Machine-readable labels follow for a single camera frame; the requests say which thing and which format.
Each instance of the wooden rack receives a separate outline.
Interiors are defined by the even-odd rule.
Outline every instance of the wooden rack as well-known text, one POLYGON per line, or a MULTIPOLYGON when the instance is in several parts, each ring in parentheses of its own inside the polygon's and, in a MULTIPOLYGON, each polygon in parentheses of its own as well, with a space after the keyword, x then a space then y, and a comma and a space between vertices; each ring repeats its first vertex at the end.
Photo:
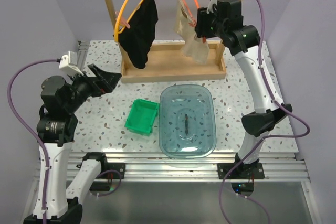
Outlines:
MULTIPOLYGON (((105 0, 113 27, 116 15, 113 0, 105 0)), ((182 55, 183 42, 154 43, 148 53, 146 68, 135 68, 128 54, 119 45, 121 62, 121 81, 123 83, 218 80, 226 76, 223 58, 224 45, 221 41, 210 41, 210 52, 206 64, 197 64, 190 57, 182 55)))

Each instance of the green container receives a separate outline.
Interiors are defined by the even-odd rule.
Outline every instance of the green container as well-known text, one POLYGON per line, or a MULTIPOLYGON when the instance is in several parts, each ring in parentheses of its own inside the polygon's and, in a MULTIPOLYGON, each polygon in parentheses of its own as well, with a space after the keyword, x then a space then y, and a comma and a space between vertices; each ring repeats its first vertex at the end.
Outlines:
POLYGON ((153 132, 153 124, 158 110, 158 103, 136 99, 133 102, 125 127, 131 132, 149 136, 153 132))

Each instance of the beige cloth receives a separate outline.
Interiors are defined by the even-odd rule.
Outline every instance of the beige cloth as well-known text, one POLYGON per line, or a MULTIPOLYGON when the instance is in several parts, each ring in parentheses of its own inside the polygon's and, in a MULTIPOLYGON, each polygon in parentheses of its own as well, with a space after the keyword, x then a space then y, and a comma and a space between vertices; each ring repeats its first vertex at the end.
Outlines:
POLYGON ((174 31, 185 41, 181 52, 192 57, 197 63, 205 64, 210 51, 209 45, 207 42, 203 43, 202 38, 196 37, 195 28, 189 25, 192 22, 182 0, 178 0, 174 31))

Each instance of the speckled table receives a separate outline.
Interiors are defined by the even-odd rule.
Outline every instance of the speckled table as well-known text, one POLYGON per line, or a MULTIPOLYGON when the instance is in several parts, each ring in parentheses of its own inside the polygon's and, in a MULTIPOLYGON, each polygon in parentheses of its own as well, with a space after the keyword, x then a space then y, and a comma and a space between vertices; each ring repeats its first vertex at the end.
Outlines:
MULTIPOLYGON (((263 53, 275 86, 279 85, 264 43, 263 53)), ((74 152, 125 152, 160 153, 158 119, 149 137, 129 132, 124 128, 132 102, 141 98, 159 102, 161 92, 175 84, 199 84, 209 89, 213 97, 217 145, 214 152, 238 152, 245 135, 241 117, 254 110, 247 82, 235 59, 228 50, 224 52, 227 68, 225 80, 182 81, 123 84, 111 93, 99 98, 90 98, 76 112, 79 124, 76 129, 74 152)), ((114 41, 91 41, 85 65, 94 63, 105 71, 120 72, 121 54, 114 41)), ((92 75, 85 66, 84 70, 92 75)), ((293 134, 289 120, 279 123, 272 134, 293 134)), ((261 152, 295 153, 294 139, 272 138, 267 140, 261 152)))

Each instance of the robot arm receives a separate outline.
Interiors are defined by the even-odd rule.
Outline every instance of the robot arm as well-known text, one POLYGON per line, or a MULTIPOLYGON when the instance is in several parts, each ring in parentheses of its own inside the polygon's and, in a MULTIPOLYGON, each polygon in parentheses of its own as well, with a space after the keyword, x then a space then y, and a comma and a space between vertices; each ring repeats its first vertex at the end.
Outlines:
POLYGON ((81 204, 90 186, 101 172, 109 170, 104 153, 88 153, 76 178, 66 188, 68 159, 78 123, 74 113, 89 97, 111 93, 121 78, 121 74, 102 71, 95 65, 88 66, 95 77, 88 77, 75 66, 74 56, 73 52, 64 55, 59 66, 72 77, 72 84, 61 76, 52 76, 42 83, 44 105, 40 110, 37 133, 49 155, 48 184, 44 183, 46 161, 40 147, 38 198, 33 214, 24 220, 24 224, 42 223, 44 213, 48 223, 80 223, 81 204), (46 210, 42 208, 43 193, 46 194, 46 210))
MULTIPOLYGON (((229 48, 232 56, 241 67, 252 94, 255 111, 242 118, 246 133, 242 147, 236 155, 235 163, 243 159, 261 138, 268 135, 274 126, 286 117, 286 114, 273 103, 261 75, 260 69, 263 68, 266 79, 275 94, 275 99, 283 104, 282 98, 273 85, 266 64, 263 63, 259 66, 259 33, 254 26, 243 25, 244 18, 241 11, 241 0, 210 0, 208 8, 198 9, 195 27, 198 38, 219 37, 223 40, 223 44, 229 48)), ((292 111, 290 104, 283 104, 283 106, 292 111)), ((256 167, 260 149, 261 145, 244 160, 237 172, 256 167)))

